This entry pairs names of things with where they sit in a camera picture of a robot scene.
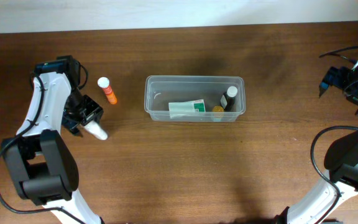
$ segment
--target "wooden table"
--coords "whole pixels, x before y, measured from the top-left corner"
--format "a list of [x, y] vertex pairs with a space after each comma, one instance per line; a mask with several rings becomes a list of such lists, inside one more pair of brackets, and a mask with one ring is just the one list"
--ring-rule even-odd
[[[0, 34], [0, 143], [27, 113], [29, 72], [39, 62], [73, 55], [88, 70], [82, 93], [104, 108], [107, 141], [62, 129], [80, 170], [80, 190], [106, 223], [218, 223], [270, 218], [297, 203], [319, 179], [309, 157], [321, 129], [358, 126], [357, 107], [318, 85], [330, 66], [351, 66], [318, 55], [358, 45], [358, 22], [99, 30]], [[348, 52], [358, 57], [358, 51]], [[235, 123], [161, 123], [144, 111], [149, 75], [240, 76], [246, 112]], [[96, 82], [108, 77], [118, 104]], [[323, 136], [318, 165], [346, 131]], [[6, 167], [0, 188], [14, 207], [21, 200]], [[332, 215], [358, 223], [358, 196]], [[16, 215], [0, 204], [0, 223], [56, 223], [51, 213]]]

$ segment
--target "orange bottle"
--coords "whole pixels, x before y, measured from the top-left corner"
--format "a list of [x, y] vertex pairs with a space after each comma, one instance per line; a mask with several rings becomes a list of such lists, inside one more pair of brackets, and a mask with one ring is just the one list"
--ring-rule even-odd
[[98, 85], [100, 88], [102, 88], [104, 94], [106, 94], [107, 100], [110, 102], [110, 104], [115, 105], [117, 103], [117, 98], [111, 89], [109, 79], [106, 77], [101, 77], [98, 80]]

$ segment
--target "white bottle cap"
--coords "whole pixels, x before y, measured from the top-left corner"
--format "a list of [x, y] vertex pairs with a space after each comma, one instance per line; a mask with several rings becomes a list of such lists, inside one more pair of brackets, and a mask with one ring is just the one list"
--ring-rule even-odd
[[106, 77], [101, 77], [101, 78], [98, 80], [98, 86], [99, 86], [100, 88], [107, 88], [107, 87], [109, 87], [109, 85], [110, 85], [110, 81], [109, 81], [109, 79], [106, 78]]
[[235, 97], [237, 95], [237, 88], [235, 86], [230, 86], [227, 89], [227, 95], [230, 97]]

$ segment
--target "small bottle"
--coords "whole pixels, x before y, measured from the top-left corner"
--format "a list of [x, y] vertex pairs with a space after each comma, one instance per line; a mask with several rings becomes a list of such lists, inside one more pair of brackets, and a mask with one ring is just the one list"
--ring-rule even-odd
[[109, 79], [106, 78], [106, 77], [101, 77], [98, 80], [98, 85], [104, 91], [104, 94], [106, 95], [107, 100], [109, 101], [109, 103], [112, 104], [112, 105], [115, 105], [117, 103], [117, 98], [116, 98], [114, 92], [111, 89]]
[[230, 111], [233, 107], [237, 92], [238, 90], [235, 86], [230, 86], [227, 91], [223, 93], [221, 98], [221, 106], [225, 111]]
[[222, 121], [223, 118], [223, 107], [221, 106], [215, 106], [212, 109], [213, 115], [212, 115], [212, 121], [219, 122]]

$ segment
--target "clear plastic container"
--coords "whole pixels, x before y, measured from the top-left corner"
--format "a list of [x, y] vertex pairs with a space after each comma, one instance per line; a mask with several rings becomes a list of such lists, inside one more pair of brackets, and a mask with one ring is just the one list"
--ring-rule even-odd
[[[232, 110], [212, 112], [230, 86], [238, 89]], [[206, 112], [169, 112], [169, 103], [193, 100], [204, 100]], [[244, 81], [240, 77], [152, 75], [146, 79], [144, 109], [154, 121], [233, 122], [246, 111]]]

